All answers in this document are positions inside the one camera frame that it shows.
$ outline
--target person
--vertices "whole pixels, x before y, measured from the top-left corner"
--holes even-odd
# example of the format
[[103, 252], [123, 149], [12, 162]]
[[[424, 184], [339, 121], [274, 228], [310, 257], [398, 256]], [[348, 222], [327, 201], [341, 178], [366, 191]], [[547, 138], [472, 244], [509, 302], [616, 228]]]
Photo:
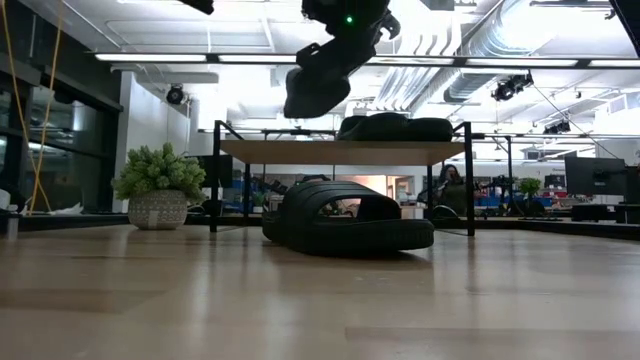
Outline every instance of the person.
[[467, 198], [464, 180], [454, 165], [446, 165], [440, 171], [435, 201], [455, 211], [458, 216], [467, 214]]

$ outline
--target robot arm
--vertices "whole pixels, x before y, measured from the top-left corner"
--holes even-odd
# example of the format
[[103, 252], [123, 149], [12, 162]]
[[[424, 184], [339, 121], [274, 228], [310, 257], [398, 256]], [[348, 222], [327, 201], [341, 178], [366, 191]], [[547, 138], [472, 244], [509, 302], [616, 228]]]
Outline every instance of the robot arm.
[[[180, 0], [212, 14], [213, 0]], [[390, 0], [302, 0], [302, 14], [326, 25], [334, 38], [313, 43], [296, 54], [298, 68], [287, 74], [287, 118], [320, 117], [351, 92], [349, 76], [376, 55], [382, 29], [393, 39], [400, 23], [389, 11]]]

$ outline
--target ceiling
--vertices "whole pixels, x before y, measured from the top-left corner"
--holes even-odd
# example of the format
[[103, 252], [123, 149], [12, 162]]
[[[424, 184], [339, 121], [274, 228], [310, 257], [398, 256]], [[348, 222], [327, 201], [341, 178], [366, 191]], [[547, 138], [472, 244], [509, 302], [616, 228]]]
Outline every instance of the ceiling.
[[[49, 21], [55, 20], [56, 1], [21, 1]], [[323, 25], [302, 17], [301, 0], [215, 0], [216, 12], [212, 16], [186, 6], [172, 5], [171, 0], [64, 1], [64, 30], [96, 52], [295, 53], [311, 42], [323, 43], [330, 39], [324, 32]], [[529, 0], [505, 1], [529, 3]], [[426, 38], [432, 39], [432, 42], [426, 45], [421, 42], [420, 46], [428, 50], [417, 55], [451, 55], [458, 50], [465, 34], [497, 2], [498, 0], [475, 0], [475, 5], [467, 6], [473, 1], [459, 0], [460, 6], [456, 7], [453, 14], [443, 15], [443, 12], [428, 10], [420, 0], [391, 0], [390, 8], [403, 24], [403, 33], [395, 41], [381, 41], [376, 48], [377, 52], [411, 54], [407, 49], [414, 49], [413, 44], [418, 39]], [[549, 33], [549, 38], [536, 46], [532, 55], [637, 56], [618, 18], [605, 20], [607, 9], [526, 10], [522, 19], [511, 13], [510, 17], [503, 19], [503, 23], [511, 22], [510, 30], [503, 35], [512, 41], [515, 39], [526, 43], [535, 41], [536, 36]], [[170, 75], [190, 76], [189, 79], [193, 79], [196, 73], [196, 78], [204, 79], [199, 82], [205, 84], [191, 88], [186, 86], [187, 89], [200, 93], [196, 97], [223, 94], [229, 104], [232, 104], [230, 107], [241, 109], [240, 118], [275, 119], [284, 102], [282, 83], [289, 68], [147, 65], [134, 70], [140, 73], [142, 81], [153, 83], [157, 88], [165, 88], [170, 82], [167, 81]], [[359, 70], [351, 78], [353, 90], [348, 101], [336, 108], [334, 113], [344, 115], [350, 101], [381, 98], [385, 84], [393, 85], [393, 71], [385, 67]], [[207, 73], [218, 74], [218, 83], [207, 84], [209, 79], [215, 78], [208, 78]], [[405, 74], [405, 83], [398, 83], [395, 89], [386, 91], [391, 91], [391, 95], [396, 97], [402, 94], [409, 96], [412, 76], [418, 75]], [[637, 71], [543, 70], [533, 72], [539, 91], [527, 89], [509, 102], [496, 104], [489, 96], [491, 89], [495, 87], [497, 78], [494, 78], [478, 88], [466, 102], [443, 104], [442, 92], [436, 91], [428, 97], [423, 94], [425, 89], [435, 86], [433, 82], [442, 74], [438, 69], [431, 69], [423, 75], [424, 83], [413, 84], [416, 88], [415, 94], [412, 93], [415, 101], [408, 110], [420, 116], [475, 121], [487, 130], [517, 125], [526, 131], [534, 122], [557, 113], [556, 108], [564, 110], [573, 106], [579, 109], [579, 112], [572, 115], [574, 119], [589, 123], [593, 121], [596, 105], [606, 104], [612, 97], [612, 92], [640, 88], [640, 74]], [[553, 104], [545, 100], [541, 93]], [[601, 96], [604, 96], [602, 101], [585, 103]], [[390, 103], [397, 105], [402, 102], [400, 100], [395, 99]]]

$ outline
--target shelf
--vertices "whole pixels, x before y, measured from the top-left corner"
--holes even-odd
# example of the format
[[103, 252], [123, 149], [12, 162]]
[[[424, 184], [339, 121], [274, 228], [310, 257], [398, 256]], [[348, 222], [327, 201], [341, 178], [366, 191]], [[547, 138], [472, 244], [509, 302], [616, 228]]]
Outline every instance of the shelf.
[[245, 164], [427, 166], [464, 152], [464, 144], [222, 140], [220, 149]]

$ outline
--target cable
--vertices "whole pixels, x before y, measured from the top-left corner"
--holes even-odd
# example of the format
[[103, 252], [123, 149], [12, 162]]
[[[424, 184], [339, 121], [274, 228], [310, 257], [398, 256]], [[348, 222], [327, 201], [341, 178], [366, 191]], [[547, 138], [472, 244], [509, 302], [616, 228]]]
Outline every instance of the cable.
[[[1, 0], [2, 4], [0, 5], [1, 11], [2, 11], [2, 20], [4, 23], [4, 35], [5, 35], [5, 40], [7, 41], [7, 53], [9, 55], [9, 67], [11, 69], [11, 78], [13, 80], [13, 91], [16, 94], [16, 105], [18, 107], [18, 117], [20, 119], [20, 124], [22, 126], [22, 137], [24, 139], [24, 141], [29, 142], [29, 134], [27, 133], [27, 126], [26, 123], [24, 121], [24, 112], [22, 110], [22, 102], [20, 101], [20, 93], [18, 91], [18, 78], [16, 77], [16, 68], [15, 68], [15, 64], [13, 61], [13, 49], [11, 46], [11, 35], [9, 34], [9, 22], [7, 20], [7, 9], [6, 9], [6, 0]], [[29, 160], [31, 160], [31, 167], [33, 168], [33, 172], [35, 174], [36, 172], [36, 162], [33, 159], [33, 154], [29, 151]], [[51, 211], [51, 206], [49, 205], [49, 198], [47, 197], [47, 194], [45, 193], [44, 189], [42, 188], [42, 185], [38, 184], [38, 189], [40, 189], [40, 192], [42, 193], [42, 197], [44, 198], [44, 201], [47, 205], [47, 210]]]
[[56, 34], [56, 45], [53, 49], [53, 64], [51, 65], [51, 80], [49, 81], [49, 101], [47, 102], [47, 110], [44, 115], [44, 124], [42, 125], [42, 136], [40, 137], [40, 156], [38, 157], [38, 168], [36, 169], [36, 183], [33, 185], [33, 202], [29, 207], [29, 215], [33, 214], [33, 208], [38, 199], [38, 187], [40, 186], [40, 171], [42, 170], [42, 158], [44, 157], [44, 142], [47, 137], [47, 125], [49, 124], [49, 115], [51, 114], [51, 103], [53, 102], [53, 85], [56, 80], [56, 68], [58, 67], [58, 51], [60, 50], [60, 38], [62, 37], [62, 11], [64, 10], [64, 0], [60, 0], [60, 8], [58, 9], [58, 31]]
[[620, 158], [618, 156], [616, 156], [614, 153], [612, 153], [611, 151], [609, 151], [606, 147], [604, 147], [602, 144], [600, 144], [598, 141], [596, 141], [594, 138], [591, 137], [591, 135], [589, 135], [589, 133], [587, 133], [586, 131], [582, 130], [582, 128], [580, 128], [580, 126], [578, 126], [575, 122], [571, 121], [571, 119], [569, 119], [568, 116], [566, 116], [564, 114], [564, 112], [562, 112], [560, 109], [558, 109], [558, 107], [542, 92], [540, 91], [540, 89], [538, 89], [538, 87], [533, 84], [532, 85], [534, 89], [538, 90], [538, 92], [540, 93], [540, 95], [542, 95], [542, 97], [547, 100], [547, 102], [553, 106], [554, 109], [556, 109], [556, 111], [558, 112], [558, 114], [560, 114], [567, 122], [569, 122], [571, 125], [573, 125], [576, 129], [578, 129], [578, 131], [580, 131], [584, 136], [586, 136], [587, 138], [589, 138], [589, 140], [591, 140], [596, 146], [599, 146], [600, 148], [602, 148], [602, 150], [606, 151], [609, 155], [613, 156], [615, 159], [620, 160]]

